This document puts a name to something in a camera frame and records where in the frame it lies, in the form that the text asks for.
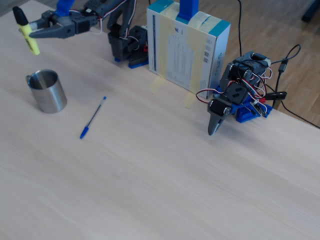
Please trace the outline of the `plain grey gripper finger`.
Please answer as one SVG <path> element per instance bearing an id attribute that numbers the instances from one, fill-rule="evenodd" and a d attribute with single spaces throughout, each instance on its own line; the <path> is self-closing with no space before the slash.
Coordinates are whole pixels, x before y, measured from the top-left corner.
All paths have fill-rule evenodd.
<path id="1" fill-rule="evenodd" d="M 215 112 L 210 113 L 210 119 L 208 124 L 208 134 L 210 136 L 214 135 L 217 131 L 217 129 L 220 126 L 220 116 L 217 115 Z"/>
<path id="2" fill-rule="evenodd" d="M 224 120 L 228 117 L 228 114 L 218 115 L 215 116 L 215 126 L 214 126 L 214 133 L 220 128 Z"/>

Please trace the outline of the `grey gripper body without camera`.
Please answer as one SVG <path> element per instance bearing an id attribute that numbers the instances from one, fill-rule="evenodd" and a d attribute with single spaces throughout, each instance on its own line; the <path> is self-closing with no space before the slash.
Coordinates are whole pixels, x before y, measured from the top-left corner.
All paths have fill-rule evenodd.
<path id="1" fill-rule="evenodd" d="M 214 95 L 208 104 L 208 109 L 219 116 L 224 116 L 231 112 L 232 105 L 241 105 L 247 94 L 248 90 L 244 86 L 232 82 L 224 93 Z"/>

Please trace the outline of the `grey gripper body with camera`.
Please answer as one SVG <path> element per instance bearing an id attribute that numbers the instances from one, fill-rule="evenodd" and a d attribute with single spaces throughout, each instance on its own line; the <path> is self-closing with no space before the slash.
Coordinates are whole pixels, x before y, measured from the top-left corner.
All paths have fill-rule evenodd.
<path id="1" fill-rule="evenodd" d="M 96 15 L 83 15 L 79 12 L 70 12 L 66 19 L 66 38 L 89 32 L 91 27 L 100 22 L 100 18 Z"/>

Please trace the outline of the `white padded gripper finger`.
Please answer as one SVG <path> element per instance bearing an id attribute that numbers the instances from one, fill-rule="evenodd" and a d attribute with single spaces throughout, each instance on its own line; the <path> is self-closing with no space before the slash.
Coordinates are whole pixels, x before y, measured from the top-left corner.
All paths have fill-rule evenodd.
<path id="1" fill-rule="evenodd" d="M 32 30 L 41 30 L 51 28 L 53 26 L 58 26 L 58 28 L 64 28 L 65 26 L 59 22 L 60 16 L 58 16 L 54 11 L 45 11 L 41 14 L 40 19 L 31 21 L 30 27 Z"/>
<path id="2" fill-rule="evenodd" d="M 32 33 L 29 34 L 29 37 L 33 39 L 47 39 L 47 38 L 66 39 L 74 35 L 75 35 L 75 25 L 73 23 L 69 25 L 61 25 L 57 23 L 50 27 L 33 31 Z"/>

